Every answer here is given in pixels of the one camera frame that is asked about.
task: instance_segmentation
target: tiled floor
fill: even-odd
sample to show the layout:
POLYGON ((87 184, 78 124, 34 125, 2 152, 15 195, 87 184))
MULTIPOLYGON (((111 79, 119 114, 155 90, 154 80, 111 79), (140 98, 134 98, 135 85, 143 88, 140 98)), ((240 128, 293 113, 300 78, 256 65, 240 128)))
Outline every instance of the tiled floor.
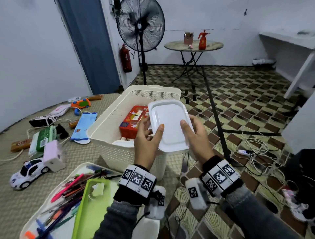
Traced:
MULTIPOLYGON (((204 68, 223 129, 281 133, 288 120, 282 113, 291 109, 298 95, 298 92, 296 92, 288 100, 283 98, 289 86, 287 80, 273 70, 267 69, 255 69, 253 67, 204 68)), ((204 79, 196 73, 191 76, 196 85, 196 101, 193 101, 194 94, 186 76, 175 81, 174 84, 171 83, 182 71, 182 66, 149 66, 146 72, 147 84, 181 89, 181 101, 190 114, 198 116, 204 123, 213 151, 217 155, 223 156, 223 148, 218 136, 217 125, 204 79)), ((143 84, 142 73, 136 77, 132 84, 143 84)), ((245 144, 244 137, 260 138, 272 150, 270 156, 279 158, 281 161, 291 156, 290 148, 281 136, 242 136, 241 134, 224 133, 231 157, 247 166, 252 172, 255 172, 255 170, 247 159, 236 157, 239 156, 237 153, 236 156, 233 155, 233 152, 238 149, 249 149, 245 144)), ((264 163, 270 159, 262 156, 257 160, 264 163)), ((242 166, 238 167, 237 170, 240 172, 246 186, 269 210, 298 234, 305 238, 314 238, 311 229, 307 228, 305 223, 294 219, 290 210, 283 206, 284 198, 277 192, 282 184, 276 178, 252 175, 248 169, 242 166)), ((242 238, 241 230, 218 207, 211 205, 205 211, 196 211, 188 207, 188 210, 186 210, 189 199, 184 188, 185 181, 188 178, 198 177, 200 174, 201 166, 192 157, 186 155, 180 184, 166 211, 169 216, 171 234, 175 236, 178 230, 177 238, 242 238), (176 217, 182 218, 179 229, 177 229, 176 217)), ((166 227, 161 230, 161 234, 162 238, 168 237, 166 227)))

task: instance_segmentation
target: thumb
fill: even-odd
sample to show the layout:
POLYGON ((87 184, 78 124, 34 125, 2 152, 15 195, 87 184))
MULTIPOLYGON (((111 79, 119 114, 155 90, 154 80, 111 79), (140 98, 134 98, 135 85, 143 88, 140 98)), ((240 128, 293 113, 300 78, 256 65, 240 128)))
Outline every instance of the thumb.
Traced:
POLYGON ((187 122, 184 121, 183 119, 180 121, 180 126, 181 126, 181 129, 183 130, 184 135, 188 137, 188 139, 195 135, 195 133, 190 128, 189 124, 187 124, 187 122))
POLYGON ((151 142, 153 141, 154 143, 159 145, 163 136, 163 132, 164 132, 164 124, 160 124, 151 142))

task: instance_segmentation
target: hand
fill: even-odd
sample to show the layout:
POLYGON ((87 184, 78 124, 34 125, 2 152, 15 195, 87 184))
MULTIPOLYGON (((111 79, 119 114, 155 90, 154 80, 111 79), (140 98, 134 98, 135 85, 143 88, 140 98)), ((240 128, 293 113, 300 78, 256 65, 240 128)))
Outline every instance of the hand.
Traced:
POLYGON ((192 122, 192 126, 195 132, 192 131, 189 124, 187 124, 187 122, 184 120, 180 121, 180 126, 185 137, 188 139, 189 147, 194 153, 196 159, 201 164, 204 164, 212 156, 214 156, 214 153, 211 149, 211 144, 208 139, 208 134, 203 124, 197 119, 196 116, 190 114, 189 118, 192 122))
POLYGON ((158 146, 162 139, 164 124, 159 125, 155 136, 153 137, 152 129, 148 130, 150 118, 147 117, 140 121, 135 143, 135 164, 139 164, 150 170, 155 156, 158 151, 158 146))

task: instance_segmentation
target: white shelf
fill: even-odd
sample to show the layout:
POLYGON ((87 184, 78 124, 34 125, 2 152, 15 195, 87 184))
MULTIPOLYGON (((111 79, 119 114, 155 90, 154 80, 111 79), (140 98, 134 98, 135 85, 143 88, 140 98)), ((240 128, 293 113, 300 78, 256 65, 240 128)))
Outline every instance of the white shelf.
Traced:
POLYGON ((297 35, 285 31, 260 32, 259 35, 275 38, 281 41, 289 42, 298 46, 315 49, 315 37, 307 35, 297 35))

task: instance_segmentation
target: person's left hand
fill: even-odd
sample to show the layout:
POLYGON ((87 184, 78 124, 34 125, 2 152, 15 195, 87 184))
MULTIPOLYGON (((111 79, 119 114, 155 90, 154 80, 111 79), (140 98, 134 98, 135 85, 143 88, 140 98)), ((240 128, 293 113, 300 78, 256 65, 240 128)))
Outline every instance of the person's left hand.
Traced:
POLYGON ((150 118, 142 119, 139 124, 137 137, 134 140, 135 164, 139 164, 147 170, 150 170, 153 165, 164 131, 164 124, 159 125, 153 137, 151 135, 152 129, 148 130, 149 126, 150 118))

